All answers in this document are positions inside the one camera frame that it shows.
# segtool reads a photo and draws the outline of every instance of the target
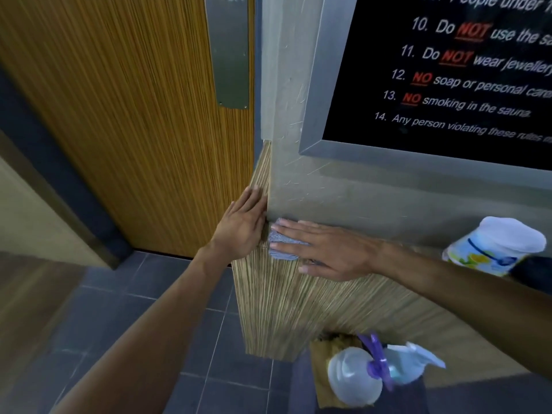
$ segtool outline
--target cleaning cloth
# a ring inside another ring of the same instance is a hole
[[[278,218],[275,222],[276,225],[280,225],[281,218]],[[285,235],[280,234],[279,232],[271,230],[268,234],[268,242],[285,242],[289,244],[303,244],[309,246],[310,244],[304,241],[299,241],[298,239],[293,239],[286,237]],[[273,250],[270,248],[268,254],[276,260],[297,260],[299,257],[294,254],[282,253],[281,251]]]

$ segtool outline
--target sign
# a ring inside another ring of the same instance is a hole
[[[552,0],[358,0],[322,139],[552,170]]]

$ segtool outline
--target white lid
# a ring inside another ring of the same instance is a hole
[[[521,253],[539,253],[547,246],[547,239],[541,232],[514,218],[487,216],[479,224],[478,231],[494,243]]]

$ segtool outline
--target right hand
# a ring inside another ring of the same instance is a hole
[[[311,245],[273,242],[271,248],[325,264],[303,265],[299,268],[301,273],[344,281],[379,271],[382,240],[314,222],[280,220],[280,224],[271,228]]]

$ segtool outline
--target metal push plate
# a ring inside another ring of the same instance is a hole
[[[205,0],[216,99],[230,109],[249,104],[247,0]]]

